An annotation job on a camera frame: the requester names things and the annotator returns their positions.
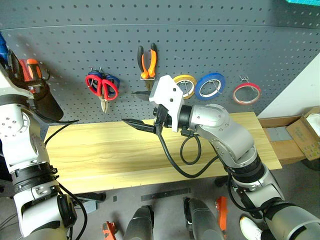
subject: pegboard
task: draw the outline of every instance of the pegboard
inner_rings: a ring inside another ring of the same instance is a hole
[[[79,123],[153,117],[149,102],[131,96],[146,90],[139,79],[139,45],[147,50],[156,43],[156,79],[224,75],[220,96],[209,101],[192,96],[185,104],[215,103],[230,113],[259,114],[319,52],[320,8],[285,0],[11,0],[2,9],[0,28],[8,47],[50,70],[63,120]],[[120,79],[119,97],[109,102],[107,114],[85,85],[89,67]],[[261,87],[257,103],[233,101],[239,75]]]

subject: yellow tape roll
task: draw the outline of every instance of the yellow tape roll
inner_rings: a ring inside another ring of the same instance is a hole
[[[183,94],[183,99],[189,99],[189,98],[191,98],[191,96],[193,94],[195,94],[195,88],[196,88],[197,80],[193,76],[188,75],[188,74],[183,74],[183,75],[176,76],[173,80],[174,80],[174,82],[176,84],[179,84],[179,83],[183,84],[184,81],[185,81],[185,83],[188,82],[188,83],[192,84],[192,87],[191,87],[190,91],[188,91],[187,93]]]

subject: pliers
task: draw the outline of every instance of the pliers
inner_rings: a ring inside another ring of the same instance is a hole
[[[145,82],[145,86],[146,88],[150,91],[152,88],[152,80],[155,79],[155,75],[156,75],[156,64],[157,64],[157,46],[155,43],[151,43],[151,62],[150,62],[150,67],[147,71],[146,67],[145,67],[145,59],[144,59],[144,47],[143,46],[139,46],[138,47],[138,56],[137,56],[137,60],[138,60],[138,65],[139,68],[141,70],[141,76],[140,76],[140,80],[144,80]]]

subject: tape roll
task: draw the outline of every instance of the tape roll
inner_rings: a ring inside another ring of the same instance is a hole
[[[239,100],[237,97],[236,97],[236,92],[239,90],[239,89],[242,89],[242,88],[253,88],[256,90],[257,92],[257,96],[250,100],[250,101],[241,101]],[[251,104],[254,104],[256,101],[259,100],[261,96],[261,88],[257,85],[257,84],[254,84],[252,82],[245,82],[245,83],[242,83],[240,85],[238,85],[234,90],[233,90],[233,100],[237,103],[237,104],[240,104],[240,105],[251,105]]]
[[[214,90],[212,91],[212,93],[209,93],[209,94],[201,93],[201,90],[203,89],[205,84],[209,83],[209,82],[214,84]],[[220,73],[217,73],[217,72],[209,73],[209,74],[203,76],[197,82],[197,84],[195,85],[194,94],[195,94],[196,98],[199,100],[202,100],[202,101],[210,100],[215,97],[218,97],[222,93],[222,91],[224,90],[225,86],[226,86],[226,80],[223,75],[221,75]]]
[[[191,98],[191,96],[193,94],[195,94],[195,87],[196,87],[196,84],[197,84],[197,80],[193,76],[188,75],[188,74],[183,74],[183,75],[176,76],[175,78],[173,78],[173,80],[174,80],[174,82],[176,84],[185,84],[185,85],[187,85],[187,83],[191,83],[192,87],[187,93],[183,94],[183,99],[189,99],[189,98]]]

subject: red tape roll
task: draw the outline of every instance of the red tape roll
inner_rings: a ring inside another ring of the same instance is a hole
[[[247,87],[250,87],[250,88],[254,88],[257,92],[257,96],[250,100],[250,101],[241,101],[239,100],[237,97],[236,97],[236,92],[239,90],[239,89],[242,89],[242,88],[247,88]],[[257,85],[257,84],[254,84],[252,82],[245,82],[245,83],[242,83],[240,84],[239,86],[237,86],[234,90],[233,90],[233,100],[237,103],[237,104],[240,104],[240,105],[251,105],[251,104],[254,104],[256,101],[259,100],[261,96],[261,88]]]

